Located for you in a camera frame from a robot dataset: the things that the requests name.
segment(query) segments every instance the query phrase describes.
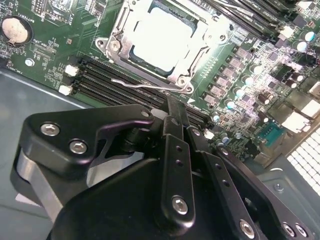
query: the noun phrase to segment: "motherboard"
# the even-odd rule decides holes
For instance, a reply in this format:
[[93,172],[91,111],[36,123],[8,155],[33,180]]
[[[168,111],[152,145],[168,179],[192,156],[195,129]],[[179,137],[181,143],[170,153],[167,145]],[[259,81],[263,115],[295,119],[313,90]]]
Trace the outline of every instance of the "motherboard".
[[0,0],[0,67],[97,108],[173,96],[213,148],[268,158],[320,112],[319,2]]

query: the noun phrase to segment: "chip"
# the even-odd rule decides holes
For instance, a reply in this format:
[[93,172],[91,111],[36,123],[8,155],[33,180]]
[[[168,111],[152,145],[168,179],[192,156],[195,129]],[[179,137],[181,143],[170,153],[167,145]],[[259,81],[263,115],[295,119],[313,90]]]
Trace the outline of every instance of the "chip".
[[278,59],[278,54],[275,53],[275,52],[272,52],[270,55],[269,55],[269,59],[271,61],[276,61]]
[[249,127],[248,131],[251,133],[254,133],[256,131],[256,129],[253,126],[251,126],[251,127]]
[[243,124],[245,124],[245,123],[249,122],[249,120],[250,120],[250,117],[249,117],[249,116],[244,116],[244,117],[242,118],[241,122],[242,122]]
[[241,68],[243,69],[245,67],[245,65],[243,65],[242,62],[240,62],[238,59],[236,59],[235,57],[231,58],[231,60],[229,61],[229,64],[231,66],[233,66],[234,68]]
[[228,81],[220,76],[217,78],[216,84],[219,84],[222,87],[230,87],[232,85],[232,83],[230,81]]
[[236,76],[236,73],[234,70],[226,67],[223,71],[222,71],[222,74],[227,76],[228,78],[232,78],[232,77],[235,77]]
[[247,52],[246,50],[244,50],[242,47],[239,47],[239,49],[235,52],[236,55],[238,55],[240,58],[247,58],[249,59],[250,58],[250,53]]
[[242,98],[243,101],[248,102],[251,99],[247,94],[245,94]]
[[205,100],[207,103],[213,105],[217,103],[219,100],[213,96],[210,96],[209,94],[205,95],[203,100]]
[[276,86],[276,84],[272,81],[269,83],[268,87],[271,88],[271,89],[274,89]]
[[212,86],[212,88],[210,89],[210,92],[213,93],[214,95],[217,95],[217,96],[223,96],[226,91],[217,87],[217,86]]

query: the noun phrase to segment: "electrolytic capacitor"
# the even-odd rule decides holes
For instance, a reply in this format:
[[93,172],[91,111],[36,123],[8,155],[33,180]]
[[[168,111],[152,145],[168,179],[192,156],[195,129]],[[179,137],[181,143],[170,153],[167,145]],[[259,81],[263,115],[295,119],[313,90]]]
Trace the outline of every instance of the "electrolytic capacitor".
[[214,122],[218,122],[220,120],[220,116],[216,111],[212,113],[212,120]]
[[249,75],[246,75],[242,78],[242,82],[247,86],[252,86],[254,84],[254,79]]
[[307,50],[308,44],[305,41],[295,41],[292,48],[298,52],[305,52]]
[[226,100],[224,101],[224,105],[226,106],[227,109],[230,109],[230,110],[231,110],[231,109],[234,109],[235,106],[236,106],[235,102],[232,101],[231,99],[226,99]]
[[221,141],[223,142],[223,144],[227,144],[230,140],[230,138],[228,137],[228,134],[226,133],[222,133],[220,135]]
[[238,98],[242,98],[245,95],[245,91],[241,89],[241,87],[235,87],[233,89],[233,93],[238,97]]
[[285,85],[287,85],[288,87],[292,88],[292,89],[295,89],[297,87],[297,83],[293,80],[288,80],[286,81]]
[[262,102],[264,105],[268,105],[270,103],[269,98],[267,98],[265,95],[263,94],[259,94],[258,99],[260,102]]
[[235,135],[234,135],[234,138],[235,139],[241,139],[242,138],[242,134],[240,132],[237,132]]
[[218,139],[218,140],[215,142],[215,145],[216,145],[217,147],[221,147],[221,146],[224,146],[224,143],[223,143],[220,139]]
[[311,42],[315,37],[316,33],[314,31],[303,31],[300,35],[300,38],[306,42]]
[[267,116],[264,112],[262,112],[262,111],[259,111],[259,112],[258,112],[258,117],[260,118],[260,120],[261,120],[263,123],[269,122],[268,116]]
[[293,81],[297,81],[297,82],[301,82],[303,79],[305,79],[305,76],[301,75],[298,72],[294,72],[291,77],[290,77]]
[[262,72],[264,71],[264,68],[261,65],[253,64],[250,67],[250,71],[255,75],[259,75],[259,74],[262,74]]

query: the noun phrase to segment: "white connector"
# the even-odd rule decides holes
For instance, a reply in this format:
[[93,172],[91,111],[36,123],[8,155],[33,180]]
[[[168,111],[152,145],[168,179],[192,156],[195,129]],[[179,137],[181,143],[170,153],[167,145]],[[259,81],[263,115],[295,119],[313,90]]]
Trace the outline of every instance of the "white connector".
[[212,140],[215,137],[215,134],[208,129],[205,129],[203,134],[204,134],[204,137],[209,140]]
[[72,66],[72,65],[67,65],[65,67],[64,72],[68,75],[70,75],[71,77],[75,77],[78,72],[79,72],[79,68],[77,68],[76,66]]
[[72,92],[73,88],[71,86],[61,85],[59,87],[59,93],[68,96]]

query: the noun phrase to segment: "black mounting arm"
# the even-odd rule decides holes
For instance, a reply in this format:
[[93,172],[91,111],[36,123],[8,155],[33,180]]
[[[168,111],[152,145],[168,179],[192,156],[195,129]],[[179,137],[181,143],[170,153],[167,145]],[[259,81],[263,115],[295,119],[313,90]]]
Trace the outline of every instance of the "black mounting arm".
[[[142,160],[88,188],[90,167],[138,151]],[[171,97],[151,112],[126,105],[28,117],[11,181],[47,211],[50,240],[314,239],[231,152],[213,154]]]

